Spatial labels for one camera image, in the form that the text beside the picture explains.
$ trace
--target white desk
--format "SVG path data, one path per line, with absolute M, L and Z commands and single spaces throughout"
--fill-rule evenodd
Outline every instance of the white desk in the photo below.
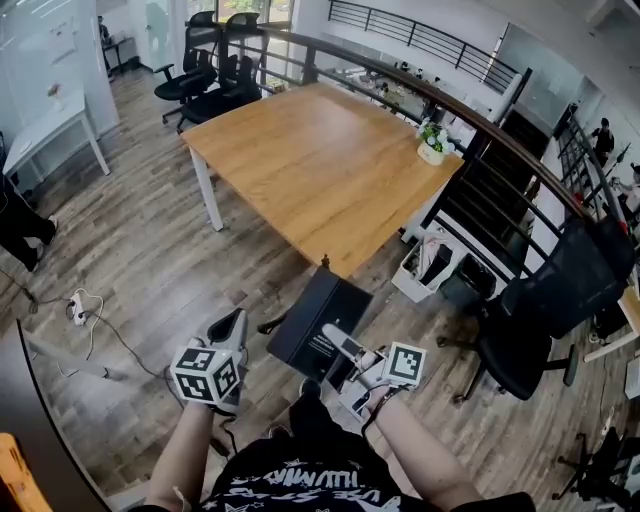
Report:
M 60 135 L 65 130 L 68 130 L 76 123 L 82 124 L 89 144 L 93 152 L 96 154 L 96 158 L 100 163 L 102 172 L 110 174 L 107 162 L 104 160 L 104 156 L 100 151 L 98 142 L 89 120 L 87 119 L 86 105 L 84 101 L 84 91 L 78 89 L 68 96 L 61 99 L 64 108 L 58 110 L 52 108 L 49 112 L 46 112 L 38 121 L 25 126 L 20 133 L 16 136 L 7 155 L 7 161 L 4 164 L 3 174 L 9 175 L 12 171 L 23 165 L 27 160 L 30 160 L 38 151 L 51 142 L 56 136 Z M 40 182 L 44 179 L 39 170 L 36 172 Z

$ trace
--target orange object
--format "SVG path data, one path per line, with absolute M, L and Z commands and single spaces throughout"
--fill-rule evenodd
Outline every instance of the orange object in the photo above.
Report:
M 53 512 L 11 434 L 0 433 L 0 478 L 23 512 Z

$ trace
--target wooden handrail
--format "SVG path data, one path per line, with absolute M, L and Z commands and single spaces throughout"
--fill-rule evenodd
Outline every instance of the wooden handrail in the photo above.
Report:
M 305 46 L 323 53 L 338 57 L 339 59 L 352 62 L 367 70 L 374 71 L 389 79 L 401 84 L 402 86 L 412 90 L 416 94 L 429 98 L 437 104 L 445 107 L 449 112 L 461 118 L 467 124 L 482 132 L 492 141 L 503 145 L 510 152 L 518 156 L 522 162 L 530 168 L 540 181 L 564 204 L 564 206 L 575 216 L 590 220 L 591 216 L 583 208 L 582 205 L 573 197 L 573 195 L 560 183 L 560 181 L 524 146 L 515 139 L 507 135 L 503 130 L 495 126 L 489 120 L 475 112 L 473 109 L 458 101 L 454 97 L 446 94 L 437 87 L 414 77 L 409 73 L 405 73 L 389 64 L 379 60 L 369 59 L 362 55 L 350 52 L 340 46 L 337 46 L 320 39 L 309 36 L 296 34 L 293 32 L 282 32 L 271 28 L 263 28 L 260 26 L 259 31 L 265 35 L 275 39 L 288 41 L 289 43 Z

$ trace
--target window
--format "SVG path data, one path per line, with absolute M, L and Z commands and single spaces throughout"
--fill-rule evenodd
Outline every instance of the window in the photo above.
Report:
M 219 0 L 220 8 L 218 20 L 227 21 L 238 12 L 259 12 L 258 23 L 265 23 L 267 20 L 268 0 Z
M 187 19 L 191 19 L 191 16 L 202 11 L 217 11 L 218 0 L 188 0 L 187 9 L 189 16 Z
M 289 21 L 293 0 L 271 0 L 269 7 L 269 21 Z
M 187 0 L 188 18 L 202 11 L 216 11 L 225 22 L 238 12 L 259 12 L 258 23 L 289 21 L 294 0 Z

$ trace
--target wooden floor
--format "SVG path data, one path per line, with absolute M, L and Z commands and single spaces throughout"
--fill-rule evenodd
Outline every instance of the wooden floor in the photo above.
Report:
M 38 273 L 30 275 L 5 253 L 0 267 L 41 300 L 69 297 L 79 287 L 103 296 L 104 316 L 157 372 L 177 345 L 203 335 L 235 306 L 245 308 L 250 373 L 243 412 L 232 427 L 242 447 L 284 417 L 296 399 L 301 377 L 267 354 L 268 339 L 255 326 L 291 305 L 312 269 L 224 183 L 216 188 L 226 229 L 213 231 L 189 153 L 173 128 L 177 119 L 162 125 L 160 114 L 171 105 L 155 98 L 153 87 L 145 71 L 113 83 L 121 124 L 100 142 L 111 176 L 102 175 L 89 149 L 77 154 L 38 191 L 40 212 L 55 213 L 60 220 Z M 391 284 L 406 251 L 394 237 L 356 273 L 354 281 L 374 294 L 360 340 L 371 347 L 396 340 L 429 350 L 425 382 L 406 399 L 424 425 L 460 457 L 485 496 L 523 490 L 539 510 L 591 510 L 593 504 L 574 496 L 550 501 L 570 476 L 554 461 L 575 453 L 577 432 L 587 433 L 591 448 L 599 443 L 611 408 L 613 423 L 624 428 L 629 402 L 622 390 L 630 352 L 581 364 L 571 388 L 562 384 L 561 373 L 549 373 L 528 402 L 496 394 L 487 377 L 469 403 L 456 407 L 451 397 L 468 382 L 477 361 L 457 349 L 438 349 L 435 340 L 439 335 L 472 339 L 475 321 L 458 316 L 439 296 L 417 306 Z M 17 289 L 5 280 L 0 287 L 2 327 L 18 316 L 50 343 L 86 353 L 89 326 L 73 326 L 64 305 L 42 305 L 29 316 Z M 565 356 L 571 342 L 584 353 L 590 348 L 586 333 L 586 326 L 576 329 L 571 339 L 556 344 L 554 355 Z M 117 368 L 117 379 L 84 374 L 64 379 L 50 360 L 38 357 L 34 364 L 75 451 L 111 494 L 149 478 L 180 409 L 164 382 L 141 371 L 104 324 L 95 329 L 91 358 Z M 349 424 L 348 414 L 334 401 L 330 398 L 335 417 Z M 228 444 L 219 429 L 215 434 Z M 375 429 L 371 439 L 409 490 Z M 209 485 L 223 464 L 211 451 Z

